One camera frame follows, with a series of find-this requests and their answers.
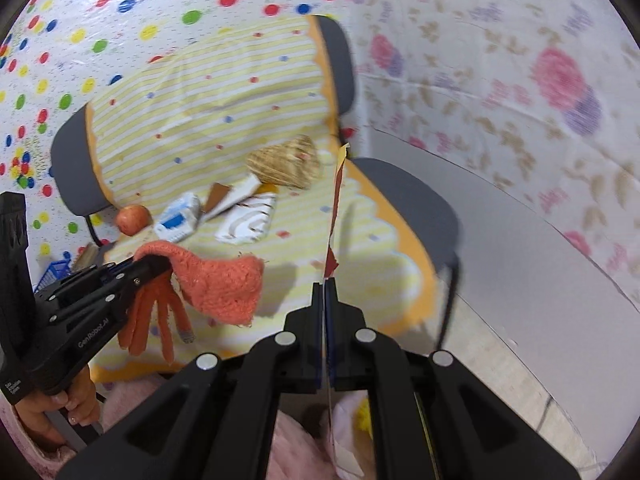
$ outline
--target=blue plastic basket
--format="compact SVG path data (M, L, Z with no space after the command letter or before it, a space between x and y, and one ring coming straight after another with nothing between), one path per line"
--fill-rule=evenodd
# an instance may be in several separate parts
M38 292L41 288L51 285L51 283L57 280L66 278L71 274L70 266L71 260L58 260L56 262L51 262L38 282L38 285L36 285L35 291Z

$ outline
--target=red dot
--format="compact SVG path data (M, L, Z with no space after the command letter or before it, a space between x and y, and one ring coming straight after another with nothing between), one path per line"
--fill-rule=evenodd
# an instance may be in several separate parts
M220 5L223 7L231 7L237 0L220 0Z
M267 5L266 7L264 7L264 13L267 16L275 16L279 10L280 10L280 7L274 4Z
M98 0L98 1L95 3L95 6L96 6L96 7L104 7L104 6L105 6L106 4L108 4L108 3L109 3L109 0Z

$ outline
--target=metal rivet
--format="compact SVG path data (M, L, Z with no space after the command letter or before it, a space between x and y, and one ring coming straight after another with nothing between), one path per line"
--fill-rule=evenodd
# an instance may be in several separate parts
M276 343L280 346L293 345L296 342L296 335L293 332L280 332L276 334Z
M444 350L438 350L433 356L431 356L433 362L438 366L451 366L453 364L453 355Z
M361 328L356 332L356 339L361 343L371 343L376 339L376 333L370 328Z
M218 366L218 358L213 354L202 354L196 359L196 366L200 370L211 370Z

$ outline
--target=fingernail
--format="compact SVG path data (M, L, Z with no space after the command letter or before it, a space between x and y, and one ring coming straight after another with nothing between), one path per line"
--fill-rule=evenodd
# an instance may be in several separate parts
M60 406L64 406L69 402L69 396L66 394L66 392L55 394L53 397L51 397L51 399L53 400L53 402L59 404Z

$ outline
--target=chair leg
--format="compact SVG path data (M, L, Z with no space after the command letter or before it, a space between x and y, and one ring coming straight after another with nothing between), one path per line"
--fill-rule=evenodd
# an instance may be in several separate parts
M447 305L444 309L444 316L442 317L442 324L440 325L440 333L438 334L438 342L436 343L436 350L442 350L444 345L444 339L447 336L447 330L449 329L449 323L451 322L451 314L453 311L453 302L456 299L456 293L458 292L458 281L460 280L460 260L458 255L454 256L452 264L449 266L451 276L449 278L449 293L447 295Z

